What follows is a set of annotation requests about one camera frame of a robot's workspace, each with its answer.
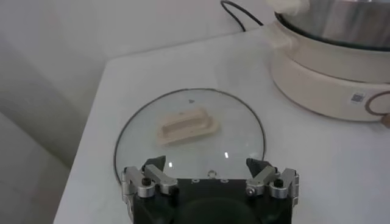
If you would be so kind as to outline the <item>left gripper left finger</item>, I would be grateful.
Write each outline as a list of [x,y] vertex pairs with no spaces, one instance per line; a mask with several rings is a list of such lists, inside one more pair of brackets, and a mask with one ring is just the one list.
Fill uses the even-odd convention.
[[122,197],[130,198],[137,194],[140,198],[155,195],[156,187],[164,195],[173,195],[178,188],[178,180],[164,172],[165,156],[148,159],[141,169],[135,166],[125,167],[121,173]]

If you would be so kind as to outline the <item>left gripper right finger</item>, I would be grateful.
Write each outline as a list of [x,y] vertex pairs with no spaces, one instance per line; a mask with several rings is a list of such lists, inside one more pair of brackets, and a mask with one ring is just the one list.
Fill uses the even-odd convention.
[[282,173],[267,161],[246,159],[252,178],[246,180],[246,194],[250,197],[264,195],[266,192],[276,199],[297,200],[299,197],[299,174],[286,168]]

